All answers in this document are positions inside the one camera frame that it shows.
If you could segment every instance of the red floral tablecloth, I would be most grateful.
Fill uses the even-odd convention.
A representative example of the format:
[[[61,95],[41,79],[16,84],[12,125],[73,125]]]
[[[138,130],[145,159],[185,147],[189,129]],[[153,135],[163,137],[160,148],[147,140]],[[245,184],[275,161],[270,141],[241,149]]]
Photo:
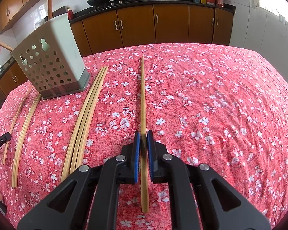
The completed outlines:
[[[274,226],[288,209],[288,84],[258,53],[218,45],[155,44],[83,58],[86,91],[42,100],[31,120],[11,188],[12,163],[33,89],[10,141],[0,185],[14,226],[60,183],[79,111],[103,65],[109,65],[91,123],[83,163],[103,164],[133,141],[140,123],[140,59],[145,57],[147,128],[185,163],[208,163]],[[0,135],[31,86],[10,93],[0,110]],[[171,229],[168,188],[150,183],[149,214],[139,185],[121,185],[117,229]]]

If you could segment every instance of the bamboo strip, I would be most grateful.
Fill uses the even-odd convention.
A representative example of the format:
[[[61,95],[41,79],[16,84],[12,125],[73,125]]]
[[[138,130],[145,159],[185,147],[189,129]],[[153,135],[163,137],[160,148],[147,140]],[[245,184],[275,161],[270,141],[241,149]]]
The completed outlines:
[[[70,174],[73,173],[76,170],[77,156],[78,156],[78,151],[79,151],[80,142],[81,142],[83,130],[84,130],[84,127],[85,127],[85,123],[86,123],[86,120],[87,120],[87,117],[88,117],[88,113],[90,111],[90,107],[92,105],[93,99],[95,97],[95,93],[96,93],[97,87],[98,87],[98,85],[99,85],[99,83],[100,83],[100,81],[102,79],[102,76],[103,76],[105,70],[106,70],[106,67],[103,67],[100,70],[100,75],[95,80],[95,83],[94,83],[95,85],[93,87],[92,95],[90,96],[90,99],[88,101],[88,105],[85,108],[84,116],[82,118],[82,121],[81,121],[81,124],[80,124],[80,128],[79,128],[79,131],[78,131],[76,144],[74,145],[74,153],[72,155],[70,171],[69,171]]]
[[[67,154],[66,154],[65,161],[64,161],[64,166],[63,166],[63,171],[62,171],[62,176],[61,176],[61,182],[64,181],[66,179],[66,177],[68,177],[68,175],[69,175],[69,168],[70,168],[71,158],[73,156],[74,144],[76,142],[76,138],[77,138],[77,135],[78,135],[79,127],[81,125],[81,121],[82,121],[85,109],[86,109],[86,107],[88,105],[88,101],[89,101],[90,97],[92,96],[92,92],[93,92],[94,87],[95,87],[95,85],[97,83],[97,80],[98,80],[99,76],[101,76],[102,69],[99,71],[97,77],[94,80],[93,85],[91,86],[91,89],[88,92],[88,95],[87,95],[87,97],[86,97],[86,99],[85,99],[85,101],[84,101],[84,103],[82,105],[81,111],[79,113],[76,125],[74,127],[74,131],[72,132],[71,139],[70,139],[70,142],[69,142],[69,145],[68,145],[68,149],[67,149]]]
[[[29,124],[31,122],[32,116],[35,112],[35,109],[36,109],[41,97],[42,97],[42,95],[39,93],[38,96],[35,98],[33,105],[31,106],[29,113],[26,117],[25,123],[22,126],[22,130],[20,132],[20,136],[19,136],[18,143],[16,146],[16,152],[15,152],[13,170],[12,170],[12,187],[13,188],[17,188],[18,168],[19,168],[20,155],[22,153],[22,146],[24,144],[25,136],[27,134],[27,130],[29,128]]]
[[[9,131],[10,134],[12,134],[12,132],[13,132],[15,123],[16,123],[16,121],[17,121],[17,118],[18,118],[18,116],[19,116],[19,114],[20,114],[20,112],[21,112],[21,110],[22,110],[22,107],[23,107],[23,105],[24,105],[24,103],[25,103],[28,95],[29,95],[30,92],[32,91],[32,88],[33,88],[33,86],[31,86],[31,88],[27,91],[24,99],[22,100],[22,102],[21,102],[21,104],[20,104],[20,106],[19,106],[19,108],[18,108],[18,111],[16,112],[16,115],[15,115],[15,117],[14,117],[14,119],[13,119],[13,122],[12,122],[12,124],[11,124],[11,127],[10,127],[10,131]],[[7,151],[8,151],[8,144],[9,144],[9,141],[7,141],[6,144],[5,144],[5,146],[4,146],[4,153],[3,153],[3,159],[2,159],[2,164],[3,164],[3,165],[5,165],[6,154],[7,154]]]
[[[141,206],[142,213],[149,213],[148,167],[146,145],[146,103],[145,103],[145,68],[144,56],[141,60]]]
[[[102,76],[101,81],[98,85],[97,91],[95,93],[92,105],[90,107],[90,111],[89,111],[88,118],[87,118],[86,123],[85,123],[85,128],[83,130],[83,134],[82,134],[82,138],[81,138],[81,142],[80,142],[80,147],[79,147],[79,152],[78,152],[78,157],[77,157],[77,162],[76,162],[76,169],[82,165],[85,145],[86,145],[86,141],[87,141],[87,137],[88,137],[88,131],[89,131],[90,126],[91,126],[91,121],[93,118],[95,107],[96,107],[98,97],[99,97],[99,94],[100,94],[100,91],[101,91],[101,88],[103,85],[103,81],[104,81],[105,76],[106,76],[107,71],[108,71],[108,68],[109,67],[107,67],[105,72],[103,73],[103,76]]]

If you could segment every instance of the bottle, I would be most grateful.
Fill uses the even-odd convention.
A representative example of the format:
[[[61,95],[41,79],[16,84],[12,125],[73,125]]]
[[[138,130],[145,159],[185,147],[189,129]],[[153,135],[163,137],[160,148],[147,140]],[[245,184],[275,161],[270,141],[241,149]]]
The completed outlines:
[[[74,13],[70,9],[70,7],[67,7],[67,17],[68,17],[68,20],[74,19]]]

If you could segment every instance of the metal screw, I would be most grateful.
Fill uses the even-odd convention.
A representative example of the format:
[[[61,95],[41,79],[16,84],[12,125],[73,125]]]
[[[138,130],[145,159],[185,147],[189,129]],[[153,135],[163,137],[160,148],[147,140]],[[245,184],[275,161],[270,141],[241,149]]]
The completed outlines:
[[[164,160],[167,160],[167,161],[170,161],[173,159],[173,156],[171,154],[164,154],[163,155],[163,159]]]
[[[118,155],[116,156],[115,160],[118,162],[122,162],[126,159],[126,157],[124,155]]]
[[[200,164],[200,169],[207,171],[207,170],[209,170],[209,165],[205,164],[205,163],[202,163],[202,164]]]
[[[88,165],[81,165],[79,170],[80,172],[87,172],[90,169]]]

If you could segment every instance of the black countertop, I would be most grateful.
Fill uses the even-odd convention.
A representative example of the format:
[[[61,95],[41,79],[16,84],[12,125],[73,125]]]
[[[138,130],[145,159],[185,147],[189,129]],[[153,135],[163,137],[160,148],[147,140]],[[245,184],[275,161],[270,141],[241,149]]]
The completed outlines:
[[[81,10],[74,14],[74,19],[70,21],[70,24],[81,21],[83,19],[89,18],[91,16],[98,15],[103,12],[132,7],[132,6],[141,6],[141,5],[152,5],[157,3],[176,3],[176,4],[190,4],[197,5],[202,7],[210,7],[210,8],[220,8],[227,10],[229,12],[235,13],[236,7],[230,4],[224,4],[224,7],[219,7],[215,5],[209,5],[204,3],[196,3],[193,0],[113,0],[109,3],[106,3],[103,7],[89,7],[87,9]]]

